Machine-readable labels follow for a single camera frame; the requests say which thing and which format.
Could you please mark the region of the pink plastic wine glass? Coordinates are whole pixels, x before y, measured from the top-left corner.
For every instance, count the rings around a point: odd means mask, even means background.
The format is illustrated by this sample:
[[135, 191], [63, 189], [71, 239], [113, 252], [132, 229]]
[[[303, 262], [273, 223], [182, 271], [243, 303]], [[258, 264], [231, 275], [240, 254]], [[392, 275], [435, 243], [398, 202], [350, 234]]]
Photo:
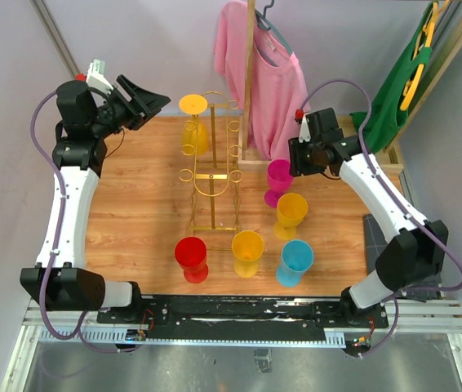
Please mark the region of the pink plastic wine glass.
[[294, 177], [290, 173], [291, 163], [285, 159], [275, 159], [267, 166], [268, 190], [264, 194], [265, 203], [272, 208], [291, 187]]

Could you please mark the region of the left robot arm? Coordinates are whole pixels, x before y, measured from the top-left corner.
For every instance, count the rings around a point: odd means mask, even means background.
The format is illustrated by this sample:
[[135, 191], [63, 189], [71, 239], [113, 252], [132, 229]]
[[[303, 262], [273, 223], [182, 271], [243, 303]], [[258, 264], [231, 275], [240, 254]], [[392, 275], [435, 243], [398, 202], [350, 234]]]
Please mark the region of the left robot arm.
[[87, 268], [87, 222], [107, 157], [106, 138], [139, 130], [171, 100], [123, 75], [115, 86], [102, 78], [75, 79], [49, 96], [61, 116], [52, 153], [41, 152], [54, 174], [54, 195], [41, 251], [33, 267], [21, 270], [20, 284], [45, 321], [51, 311], [110, 309], [135, 323], [144, 315], [139, 285], [109, 281]]

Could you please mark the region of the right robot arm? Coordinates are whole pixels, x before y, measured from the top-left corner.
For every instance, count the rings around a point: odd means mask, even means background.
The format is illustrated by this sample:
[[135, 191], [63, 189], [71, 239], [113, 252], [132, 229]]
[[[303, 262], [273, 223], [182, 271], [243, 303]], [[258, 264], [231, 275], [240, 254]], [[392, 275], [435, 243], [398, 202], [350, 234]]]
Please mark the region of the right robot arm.
[[382, 300], [441, 273], [448, 228], [407, 202], [363, 140], [344, 136], [333, 109], [299, 109], [295, 121], [300, 134], [288, 141], [291, 175], [338, 176], [364, 202], [384, 235], [386, 246], [374, 270], [340, 295], [340, 318], [356, 327]]

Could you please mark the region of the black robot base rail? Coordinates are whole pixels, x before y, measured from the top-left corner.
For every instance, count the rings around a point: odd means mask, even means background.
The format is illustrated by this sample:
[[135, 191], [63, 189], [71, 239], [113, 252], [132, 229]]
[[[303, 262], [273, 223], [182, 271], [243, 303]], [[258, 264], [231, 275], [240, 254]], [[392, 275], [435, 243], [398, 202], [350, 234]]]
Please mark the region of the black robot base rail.
[[350, 311], [339, 297], [144, 295], [130, 310], [99, 312], [146, 343], [319, 345], [328, 328], [373, 332], [389, 326], [382, 305]]

